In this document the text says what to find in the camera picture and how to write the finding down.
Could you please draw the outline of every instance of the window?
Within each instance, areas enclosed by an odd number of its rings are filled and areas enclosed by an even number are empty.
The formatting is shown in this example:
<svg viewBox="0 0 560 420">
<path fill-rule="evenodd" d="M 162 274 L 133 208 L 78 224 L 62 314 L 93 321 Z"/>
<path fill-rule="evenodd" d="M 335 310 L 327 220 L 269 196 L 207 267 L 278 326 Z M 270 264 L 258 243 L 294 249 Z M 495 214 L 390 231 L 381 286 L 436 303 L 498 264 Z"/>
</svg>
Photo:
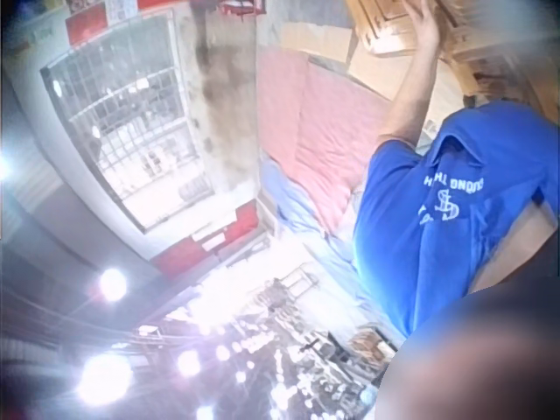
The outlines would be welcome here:
<svg viewBox="0 0 560 420">
<path fill-rule="evenodd" d="M 172 18 L 135 18 L 42 70 L 60 120 L 144 232 L 214 193 L 186 120 Z"/>
</svg>

